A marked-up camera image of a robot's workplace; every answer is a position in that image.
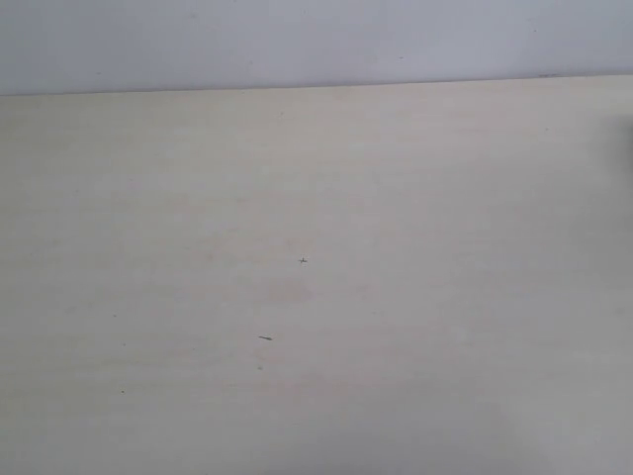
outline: table surface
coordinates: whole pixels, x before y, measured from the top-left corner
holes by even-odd
[[[633,76],[0,98],[0,472],[630,473]]]

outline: white wall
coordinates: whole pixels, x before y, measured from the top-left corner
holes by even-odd
[[[633,71],[631,0],[2,0],[0,94]]]

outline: white table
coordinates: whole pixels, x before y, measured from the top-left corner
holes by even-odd
[[[633,76],[0,121],[0,473],[631,472]]]

